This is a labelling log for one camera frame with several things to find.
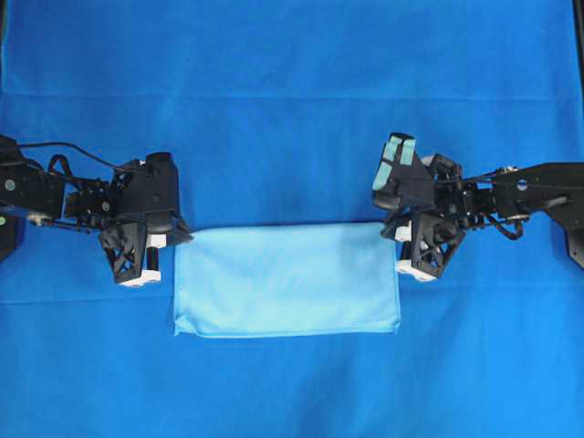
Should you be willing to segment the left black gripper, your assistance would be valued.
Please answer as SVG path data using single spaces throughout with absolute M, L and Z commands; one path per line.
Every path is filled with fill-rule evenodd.
M 150 216 L 150 232 L 144 219 L 118 213 L 122 190 L 133 170 L 123 166 L 113 173 L 106 190 L 108 216 L 99 243 L 108 259 L 113 279 L 124 287 L 143 287 L 162 279 L 159 251 L 193 240 L 189 225 L 174 214 Z

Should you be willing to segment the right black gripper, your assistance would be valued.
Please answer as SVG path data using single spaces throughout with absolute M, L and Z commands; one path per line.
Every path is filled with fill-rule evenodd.
M 442 276 L 466 236 L 467 207 L 460 164 L 441 154 L 425 157 L 421 164 L 431 177 L 433 204 L 390 214 L 381 236 L 403 243 L 400 273 L 433 281 Z

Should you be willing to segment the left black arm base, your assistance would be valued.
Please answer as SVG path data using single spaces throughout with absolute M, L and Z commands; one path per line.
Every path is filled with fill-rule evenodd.
M 8 214 L 1 214 L 0 220 L 0 262 L 3 263 L 21 245 L 25 224 L 22 218 Z

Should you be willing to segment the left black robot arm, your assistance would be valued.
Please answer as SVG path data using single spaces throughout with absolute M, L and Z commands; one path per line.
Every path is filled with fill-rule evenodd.
M 112 165 L 113 176 L 75 175 L 63 154 L 47 166 L 26 145 L 1 138 L 1 257 L 18 248 L 24 224 L 97 234 L 113 280 L 142 287 L 161 280 L 159 252 L 193 240 L 180 213 L 179 174 L 172 155 Z

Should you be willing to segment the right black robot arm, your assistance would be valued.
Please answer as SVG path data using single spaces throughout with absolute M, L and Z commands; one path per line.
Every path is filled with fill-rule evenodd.
M 381 235 L 402 244 L 397 270 L 418 281 L 442 276 L 470 231 L 492 226 L 516 241 L 542 212 L 562 227 L 568 256 L 583 263 L 583 165 L 550 162 L 502 167 L 464 177 L 462 166 L 440 154 L 411 164 L 383 159 L 372 191 L 387 211 Z

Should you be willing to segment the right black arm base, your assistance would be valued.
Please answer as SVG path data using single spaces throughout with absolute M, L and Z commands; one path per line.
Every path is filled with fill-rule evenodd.
M 583 210 L 578 209 L 570 214 L 564 225 L 566 249 L 568 257 L 580 268 L 584 267 L 583 257 Z

